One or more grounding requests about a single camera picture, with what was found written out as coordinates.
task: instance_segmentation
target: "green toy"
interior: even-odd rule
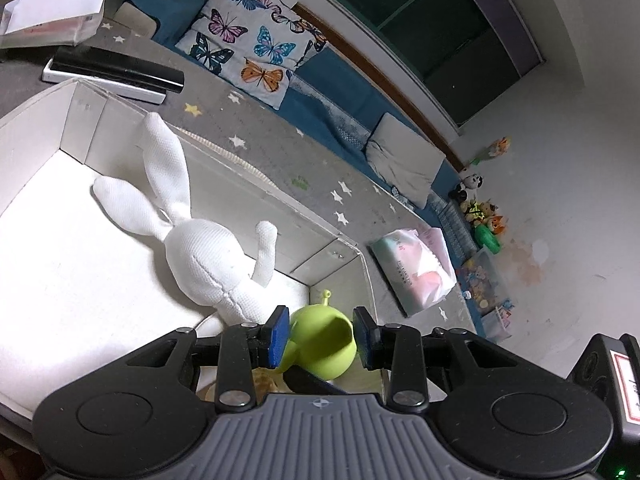
[[[298,365],[324,381],[342,375],[356,355],[353,326],[348,317],[329,306],[331,292],[322,292],[322,303],[294,312],[289,340],[276,372]]]
[[[495,235],[491,231],[489,231],[489,228],[484,224],[476,226],[474,230],[474,238],[481,247],[486,246],[486,248],[489,249],[493,254],[498,254],[500,252],[500,249],[502,248],[500,242],[498,241],[498,238],[496,238]]]

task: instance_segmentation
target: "butterfly pillow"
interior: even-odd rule
[[[188,30],[176,46],[236,88],[276,110],[280,108],[289,87],[285,68],[254,62],[232,48],[220,48],[210,37],[195,30]]]
[[[208,0],[198,16],[191,30],[215,49],[292,72],[326,45],[324,35],[281,0]],[[189,54],[191,45],[181,40],[176,47]]]

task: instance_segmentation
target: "white cardboard box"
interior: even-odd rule
[[[0,120],[0,433],[14,439],[24,440],[11,425],[28,430],[53,390],[212,312],[177,288],[160,242],[121,231],[91,194],[95,177],[105,174],[153,196],[136,138],[144,115],[71,80]],[[349,317],[358,305],[375,317],[354,242],[206,143],[172,130],[187,160],[193,217],[230,228],[248,272],[255,225],[269,220],[278,228],[270,287],[279,303],[292,310],[319,303],[328,288],[331,305]],[[364,370],[358,357],[334,382],[382,392],[380,373]]]

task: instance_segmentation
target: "window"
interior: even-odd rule
[[[456,124],[519,79],[473,0],[337,0],[420,78]]]

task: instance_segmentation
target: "pink butterfly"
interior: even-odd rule
[[[277,14],[282,13],[282,8],[278,4],[274,4],[273,0],[258,0],[261,4],[264,5],[265,9],[273,9],[273,12]]]
[[[232,27],[231,23],[234,19],[232,19],[230,22],[225,22],[216,9],[211,9],[211,21],[209,22],[209,30],[216,36],[220,36],[222,38],[222,41],[225,41],[225,43],[235,43],[236,38],[239,38],[244,33],[248,32],[249,29],[246,27],[239,27],[237,25]]]

